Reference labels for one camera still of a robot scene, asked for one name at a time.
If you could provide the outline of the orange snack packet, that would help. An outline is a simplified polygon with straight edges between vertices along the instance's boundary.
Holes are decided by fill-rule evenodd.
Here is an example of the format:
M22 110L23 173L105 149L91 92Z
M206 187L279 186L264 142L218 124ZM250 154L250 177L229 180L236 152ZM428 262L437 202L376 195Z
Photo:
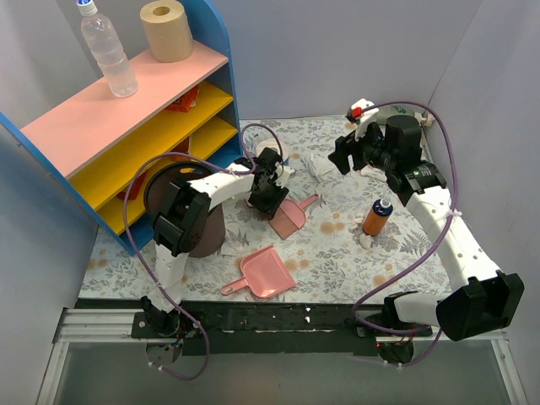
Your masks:
M165 109L168 111L187 113L196 105L198 94L199 86L195 85L181 97L171 102Z

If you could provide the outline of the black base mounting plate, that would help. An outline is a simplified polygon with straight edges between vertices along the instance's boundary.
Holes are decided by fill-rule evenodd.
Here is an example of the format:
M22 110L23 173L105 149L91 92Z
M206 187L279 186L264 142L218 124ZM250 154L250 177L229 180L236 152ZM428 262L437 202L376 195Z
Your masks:
M180 339L185 356L205 354L192 321L146 306L134 315L131 338ZM206 330L210 354L379 354L377 332L354 319L350 304L185 301L183 307Z

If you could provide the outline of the white paper scrap near bottle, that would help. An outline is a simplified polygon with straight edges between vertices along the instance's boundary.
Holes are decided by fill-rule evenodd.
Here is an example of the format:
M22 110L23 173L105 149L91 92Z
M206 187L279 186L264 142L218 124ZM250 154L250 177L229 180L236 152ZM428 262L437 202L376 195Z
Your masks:
M363 229L363 224L364 224L364 221L365 221L365 217L360 215L360 216L356 216L353 220L353 225L352 225L352 229L353 230L361 230Z

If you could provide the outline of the grey green lotion bottle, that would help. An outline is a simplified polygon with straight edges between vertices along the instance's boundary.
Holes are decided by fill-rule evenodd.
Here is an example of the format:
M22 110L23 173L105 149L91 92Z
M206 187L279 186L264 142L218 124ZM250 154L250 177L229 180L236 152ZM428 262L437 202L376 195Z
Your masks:
M383 105L379 107L375 114L375 121L379 125L384 126L387 119L392 116L411 116L421 127L430 127L435 121L435 118L431 113L421 113L414 110L412 107L402 104Z

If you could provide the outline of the pink hand brush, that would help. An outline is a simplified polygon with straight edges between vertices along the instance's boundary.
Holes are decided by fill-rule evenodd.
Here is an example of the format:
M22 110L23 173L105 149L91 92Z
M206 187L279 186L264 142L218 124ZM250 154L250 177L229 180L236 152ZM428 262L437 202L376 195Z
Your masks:
M268 223L282 240L286 240L305 225L305 209L318 198L318 194L313 194L300 202L286 198Z

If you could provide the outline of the white paper scrap by bin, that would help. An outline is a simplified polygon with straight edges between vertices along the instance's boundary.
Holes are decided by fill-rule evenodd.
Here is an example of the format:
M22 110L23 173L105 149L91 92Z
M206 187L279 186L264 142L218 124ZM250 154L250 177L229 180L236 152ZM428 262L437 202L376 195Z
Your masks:
M220 254L227 257L239 257L242 255L243 251L244 248L242 244L231 240L226 240L220 247Z

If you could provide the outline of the aluminium frame rail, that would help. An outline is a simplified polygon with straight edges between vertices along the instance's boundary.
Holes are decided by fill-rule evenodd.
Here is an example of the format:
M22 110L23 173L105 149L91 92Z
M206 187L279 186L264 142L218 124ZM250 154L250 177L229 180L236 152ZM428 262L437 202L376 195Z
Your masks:
M131 337L134 301L83 300L60 318L41 404L525 404L502 332L454 343L376 334L379 354L185 356Z

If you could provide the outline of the brown paper roll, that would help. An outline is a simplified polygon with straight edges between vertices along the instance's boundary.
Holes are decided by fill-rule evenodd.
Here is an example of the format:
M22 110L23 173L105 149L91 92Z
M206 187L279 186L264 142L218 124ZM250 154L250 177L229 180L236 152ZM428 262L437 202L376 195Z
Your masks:
M178 1L154 1L140 10L150 51L159 62L180 62L193 52L186 10Z

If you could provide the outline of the floral table mat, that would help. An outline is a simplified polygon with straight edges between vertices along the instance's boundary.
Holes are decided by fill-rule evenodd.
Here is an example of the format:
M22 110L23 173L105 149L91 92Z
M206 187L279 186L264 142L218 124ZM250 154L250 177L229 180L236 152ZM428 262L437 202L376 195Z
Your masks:
M280 302L352 303L366 296L378 304L399 291L450 291L440 259L427 253L429 239L400 204L369 250L359 244L363 232L352 229L353 220L365 217L372 202L389 194L385 178L336 171L318 181L305 168L304 156L329 154L334 140L346 132L343 119L336 117L263 120L246 132L249 146L272 136L288 145L295 170L288 183L290 198L319 198L307 208L305 226L286 240L259 219L243 197L230 199L224 205L226 240L242 244L244 251L241 256L218 251L189 260L181 280L185 299L219 300L221 288L240 276L240 260L268 245L275 246L296 282L278 296Z

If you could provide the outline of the orange bottle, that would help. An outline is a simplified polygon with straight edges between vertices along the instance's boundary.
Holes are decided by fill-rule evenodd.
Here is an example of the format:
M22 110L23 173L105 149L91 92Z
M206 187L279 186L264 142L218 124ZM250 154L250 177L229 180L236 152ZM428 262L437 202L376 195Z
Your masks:
M384 228L392 211L393 206L388 198L375 200L362 225L363 231L367 235L377 236Z

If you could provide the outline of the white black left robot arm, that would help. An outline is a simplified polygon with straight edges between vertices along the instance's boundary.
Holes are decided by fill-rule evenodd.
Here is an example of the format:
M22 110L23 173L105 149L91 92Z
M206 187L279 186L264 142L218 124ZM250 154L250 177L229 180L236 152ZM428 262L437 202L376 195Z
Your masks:
M224 171L211 174L198 162L178 162L160 170L144 192L150 217L156 262L156 289L164 289L176 302L175 285L181 281L190 253L210 240L215 229L209 220L222 203L242 193L265 219L271 219L289 189L278 184L283 158L265 148L253 160L238 158Z

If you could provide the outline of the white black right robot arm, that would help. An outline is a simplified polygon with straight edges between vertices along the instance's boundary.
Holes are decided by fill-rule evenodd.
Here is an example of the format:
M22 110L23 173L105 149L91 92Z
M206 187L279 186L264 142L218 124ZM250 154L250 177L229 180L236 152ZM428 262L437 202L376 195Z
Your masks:
M422 158L422 130L411 116L392 116L364 135L339 137L328 158L341 174L370 165L382 170L390 189L416 218L449 278L446 295L402 292L385 298L382 328L391 335L412 324L438 327L453 341L511 324L524 293L518 274L506 274L489 258L455 208L446 180Z

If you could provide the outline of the clear plastic water bottle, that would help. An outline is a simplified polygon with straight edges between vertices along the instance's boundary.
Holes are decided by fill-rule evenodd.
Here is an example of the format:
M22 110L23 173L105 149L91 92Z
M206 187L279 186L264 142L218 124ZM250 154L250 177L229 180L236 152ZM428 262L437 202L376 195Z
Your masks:
M111 20L98 11L94 1L77 1L83 17L81 32L111 93L127 98L138 91L138 81Z

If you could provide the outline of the red packet on lower shelf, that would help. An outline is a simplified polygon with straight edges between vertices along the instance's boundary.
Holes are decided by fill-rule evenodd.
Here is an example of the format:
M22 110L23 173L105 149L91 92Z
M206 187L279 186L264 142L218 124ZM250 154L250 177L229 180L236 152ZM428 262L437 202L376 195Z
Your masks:
M146 178L147 173L143 172L141 175L139 175L136 180L133 182L130 189L124 189L121 192L118 192L116 194L116 198L123 200L125 197L127 197L128 200L135 200L138 197L138 194L140 193L140 190L143 186L144 180Z

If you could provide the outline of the crumpled white paper scrap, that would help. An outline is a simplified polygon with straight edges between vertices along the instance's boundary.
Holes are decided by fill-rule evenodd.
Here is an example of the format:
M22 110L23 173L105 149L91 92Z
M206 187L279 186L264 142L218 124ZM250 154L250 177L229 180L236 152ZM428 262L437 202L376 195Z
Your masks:
M305 168L311 176L318 181L327 179L337 171L336 166L327 158L320 154L308 154L302 158Z

